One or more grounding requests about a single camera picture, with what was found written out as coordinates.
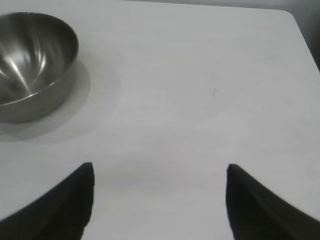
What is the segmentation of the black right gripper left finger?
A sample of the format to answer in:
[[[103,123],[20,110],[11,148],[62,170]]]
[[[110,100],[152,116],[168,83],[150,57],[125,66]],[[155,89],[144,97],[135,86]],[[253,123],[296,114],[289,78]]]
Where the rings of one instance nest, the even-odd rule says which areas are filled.
[[[2,219],[2,240],[80,240],[94,204],[95,174],[85,162],[55,187]]]

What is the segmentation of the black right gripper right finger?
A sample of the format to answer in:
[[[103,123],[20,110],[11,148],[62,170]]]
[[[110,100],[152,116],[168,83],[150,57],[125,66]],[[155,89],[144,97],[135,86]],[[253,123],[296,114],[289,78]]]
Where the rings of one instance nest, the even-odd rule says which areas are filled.
[[[274,194],[237,164],[227,168],[225,204],[235,240],[318,240],[320,222]]]

